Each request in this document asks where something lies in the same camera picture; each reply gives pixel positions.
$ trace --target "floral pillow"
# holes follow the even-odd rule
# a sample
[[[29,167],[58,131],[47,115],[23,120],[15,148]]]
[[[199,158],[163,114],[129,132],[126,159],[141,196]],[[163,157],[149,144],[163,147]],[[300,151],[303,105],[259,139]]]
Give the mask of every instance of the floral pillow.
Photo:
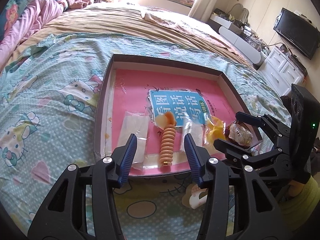
[[[9,0],[0,14],[0,43],[27,6],[27,0]]]

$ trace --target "white dresser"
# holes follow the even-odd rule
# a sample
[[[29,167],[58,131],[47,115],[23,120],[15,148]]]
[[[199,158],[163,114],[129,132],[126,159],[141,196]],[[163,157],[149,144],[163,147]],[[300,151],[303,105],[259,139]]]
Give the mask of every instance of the white dresser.
[[[262,63],[258,73],[280,96],[291,92],[292,83],[305,86],[303,73],[276,46]]]

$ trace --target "white wall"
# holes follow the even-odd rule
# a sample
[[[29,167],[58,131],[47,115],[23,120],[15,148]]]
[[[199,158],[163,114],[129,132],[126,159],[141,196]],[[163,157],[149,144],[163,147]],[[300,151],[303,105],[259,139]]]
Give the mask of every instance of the white wall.
[[[188,15],[191,8],[180,3],[171,2],[168,0],[121,0],[127,1],[135,4],[139,4],[141,6],[149,6],[149,7],[159,7],[162,9],[166,9],[171,12],[180,13],[184,15]]]
[[[238,3],[236,0],[219,0],[216,7],[228,11],[236,3]],[[273,30],[276,17],[283,7],[292,12],[300,11],[320,30],[320,16],[310,0],[239,0],[239,3],[249,10],[249,24],[267,44],[284,42]],[[312,60],[303,56],[296,49],[292,52],[298,56],[300,62],[308,70],[306,88],[320,102],[320,49],[317,49]]]

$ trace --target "television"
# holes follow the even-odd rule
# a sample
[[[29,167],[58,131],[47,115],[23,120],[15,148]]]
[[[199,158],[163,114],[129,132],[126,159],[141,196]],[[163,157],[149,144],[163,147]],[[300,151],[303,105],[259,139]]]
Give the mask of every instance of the television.
[[[285,8],[282,8],[273,29],[309,59],[320,45],[318,29]]]

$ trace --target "curtain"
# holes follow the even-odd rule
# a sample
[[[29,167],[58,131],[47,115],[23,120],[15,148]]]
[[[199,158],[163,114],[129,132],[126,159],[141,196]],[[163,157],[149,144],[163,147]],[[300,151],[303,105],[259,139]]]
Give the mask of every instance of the curtain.
[[[217,0],[195,0],[188,16],[201,22],[207,22]]]

